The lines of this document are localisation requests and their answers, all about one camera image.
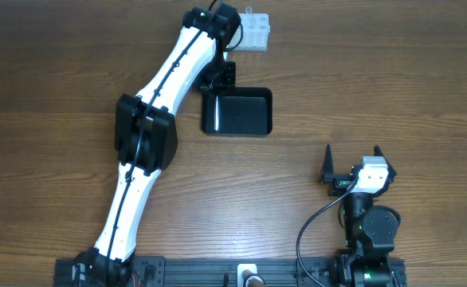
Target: brown wooden surface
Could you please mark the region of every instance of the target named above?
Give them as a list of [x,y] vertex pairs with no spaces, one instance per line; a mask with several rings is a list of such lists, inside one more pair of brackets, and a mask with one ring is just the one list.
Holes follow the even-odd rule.
[[[116,186],[116,101],[155,75],[194,4],[0,1],[1,285],[50,285],[56,258],[93,246]],[[231,59],[238,86],[272,89],[273,132],[205,136],[190,93],[137,254],[294,258],[332,200],[317,183],[325,145],[345,172],[379,144],[398,171],[380,202],[403,217],[392,255],[410,285],[467,286],[467,0],[230,4],[270,15],[269,51]],[[302,250],[343,240],[334,209]]]

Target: white arm segment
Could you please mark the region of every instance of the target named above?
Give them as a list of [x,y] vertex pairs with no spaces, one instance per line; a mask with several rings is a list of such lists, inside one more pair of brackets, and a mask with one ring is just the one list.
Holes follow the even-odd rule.
[[[161,80],[171,68],[171,64],[179,57],[180,53],[186,48],[197,32],[198,29],[194,27],[182,28],[177,45],[164,62],[163,67],[161,67],[152,81],[138,92],[137,96],[141,96],[143,102],[148,103],[151,100],[154,95],[154,90],[157,89],[159,83],[161,83]],[[159,92],[160,96],[155,99],[153,106],[156,108],[165,106],[168,108],[169,113],[175,115],[187,90],[189,90],[194,79],[200,71],[202,71],[203,67],[212,60],[215,52],[216,41],[207,37],[207,33],[202,32],[189,48],[187,54],[182,57],[179,66],[174,69],[173,73],[170,74],[167,81],[164,83],[163,88]],[[119,181],[116,186],[112,207],[109,211],[108,220],[106,221],[103,232],[96,241],[95,247],[99,250],[99,253],[104,256],[108,256],[108,247],[112,236],[116,213],[126,185],[124,177],[130,167],[131,165],[129,163],[126,163],[125,166],[122,166],[122,164],[119,165]],[[134,252],[139,220],[141,219],[151,188],[160,174],[161,170],[156,170],[153,171],[150,176],[144,176],[143,170],[135,167],[132,173],[133,181],[128,188],[128,193],[120,211],[118,229],[115,233],[110,254],[112,260],[120,258],[122,261],[125,261]]]

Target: white object in tray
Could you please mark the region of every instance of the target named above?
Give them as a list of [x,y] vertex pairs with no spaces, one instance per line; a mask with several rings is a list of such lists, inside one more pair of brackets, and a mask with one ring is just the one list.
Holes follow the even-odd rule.
[[[239,14],[241,16],[241,24],[243,31],[242,42],[235,48],[239,51],[267,51],[267,40],[269,33],[271,32],[271,26],[269,25],[268,14],[254,14],[253,8],[246,7],[245,14]],[[230,43],[226,46],[227,48],[234,47],[241,38],[241,27],[237,28],[237,31],[232,37]]]

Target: wooden tabletop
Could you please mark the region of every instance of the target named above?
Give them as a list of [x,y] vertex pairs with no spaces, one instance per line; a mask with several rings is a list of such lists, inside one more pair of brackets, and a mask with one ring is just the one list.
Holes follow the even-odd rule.
[[[0,1],[0,284],[50,285],[56,258],[94,245],[118,176],[116,101],[155,75],[197,2]],[[467,0],[229,4],[270,15],[269,50],[230,59],[237,86],[273,91],[273,132],[206,136],[189,92],[136,253],[295,258],[333,200],[317,182],[326,144],[340,172],[378,144],[398,172],[379,201],[402,215],[391,256],[412,286],[467,286]],[[343,243],[335,208],[301,249]]]

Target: white connector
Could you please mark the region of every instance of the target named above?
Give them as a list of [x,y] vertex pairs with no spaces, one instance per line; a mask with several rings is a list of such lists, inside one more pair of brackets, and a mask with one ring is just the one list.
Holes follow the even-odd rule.
[[[235,48],[238,51],[267,51],[267,40],[271,32],[269,25],[268,14],[254,14],[253,8],[246,7],[245,14],[241,16],[241,24],[243,29],[242,41]],[[232,41],[226,46],[227,48],[234,47],[241,38],[241,27],[237,29]]]

